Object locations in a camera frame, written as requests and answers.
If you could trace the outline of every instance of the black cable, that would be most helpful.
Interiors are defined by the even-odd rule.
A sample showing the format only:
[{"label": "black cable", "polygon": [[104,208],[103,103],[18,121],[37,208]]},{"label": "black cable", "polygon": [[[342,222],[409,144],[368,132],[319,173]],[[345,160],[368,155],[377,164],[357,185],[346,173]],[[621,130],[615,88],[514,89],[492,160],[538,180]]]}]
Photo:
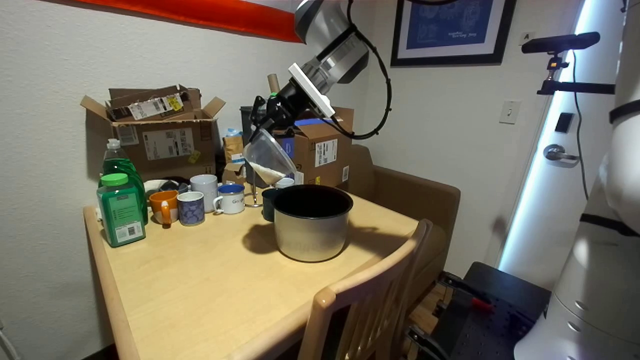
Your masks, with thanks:
[{"label": "black cable", "polygon": [[[579,82],[579,56],[574,53],[574,68],[573,68],[573,78],[574,82]],[[579,126],[577,126],[577,146],[579,146],[579,164],[581,164],[581,175],[582,175],[582,192],[585,197],[589,199],[589,188],[587,188],[587,170],[585,170],[585,154],[582,154],[582,110],[581,110],[581,101],[579,101],[579,92],[574,92],[574,108],[579,111]]]},{"label": "black cable", "polygon": [[355,0],[348,0],[346,17],[348,17],[348,24],[355,30],[355,34],[375,51],[375,56],[378,59],[380,71],[382,71],[385,82],[386,82],[386,108],[385,108],[385,114],[382,114],[382,119],[378,121],[378,126],[375,130],[366,132],[366,134],[355,134],[355,132],[345,130],[337,115],[333,115],[333,119],[325,119],[325,121],[331,124],[333,127],[337,127],[340,134],[352,137],[352,139],[366,139],[366,137],[377,135],[386,124],[386,117],[388,117],[388,114],[392,110],[392,80],[390,80],[390,76],[386,71],[386,66],[382,62],[382,56],[380,56],[378,47],[357,28],[357,24],[352,19],[352,6],[355,6]]}]

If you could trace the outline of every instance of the blue mug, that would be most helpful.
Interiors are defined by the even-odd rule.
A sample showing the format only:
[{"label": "blue mug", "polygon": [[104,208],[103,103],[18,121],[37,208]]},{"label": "blue mug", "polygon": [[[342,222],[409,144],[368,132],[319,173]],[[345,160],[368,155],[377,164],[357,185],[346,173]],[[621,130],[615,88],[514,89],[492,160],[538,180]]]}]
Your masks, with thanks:
[{"label": "blue mug", "polygon": [[204,222],[204,193],[203,192],[178,193],[178,217],[184,225]]}]

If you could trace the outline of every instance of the metal pot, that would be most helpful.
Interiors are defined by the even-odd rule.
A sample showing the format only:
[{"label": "metal pot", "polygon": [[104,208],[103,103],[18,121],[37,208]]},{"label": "metal pot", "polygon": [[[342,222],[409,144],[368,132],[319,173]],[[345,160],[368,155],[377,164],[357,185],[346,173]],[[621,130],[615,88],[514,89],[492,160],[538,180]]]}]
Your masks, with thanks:
[{"label": "metal pot", "polygon": [[339,188],[301,183],[279,189],[274,227],[280,251],[301,262],[339,256],[352,205],[355,199]]}]

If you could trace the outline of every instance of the wooden chair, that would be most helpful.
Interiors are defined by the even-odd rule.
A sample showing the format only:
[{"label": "wooden chair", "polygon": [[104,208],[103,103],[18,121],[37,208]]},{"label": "wooden chair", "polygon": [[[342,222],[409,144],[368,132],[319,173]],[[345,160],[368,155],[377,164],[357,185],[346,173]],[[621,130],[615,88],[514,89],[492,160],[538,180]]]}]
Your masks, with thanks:
[{"label": "wooden chair", "polygon": [[409,283],[429,232],[430,222],[421,219],[412,237],[390,256],[320,290],[298,357],[399,357],[409,318]]}]

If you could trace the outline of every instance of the floor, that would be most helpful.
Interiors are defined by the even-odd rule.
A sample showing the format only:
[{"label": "floor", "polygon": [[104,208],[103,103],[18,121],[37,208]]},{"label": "floor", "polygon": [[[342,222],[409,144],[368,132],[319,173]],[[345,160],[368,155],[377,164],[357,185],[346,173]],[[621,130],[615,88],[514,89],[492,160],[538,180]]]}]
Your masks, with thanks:
[{"label": "floor", "polygon": [[[422,332],[433,333],[438,326],[438,314],[448,305],[452,299],[452,287],[436,283],[412,309],[411,326],[419,326]],[[406,360],[419,357],[419,345],[406,338],[402,344],[402,354]]]}]

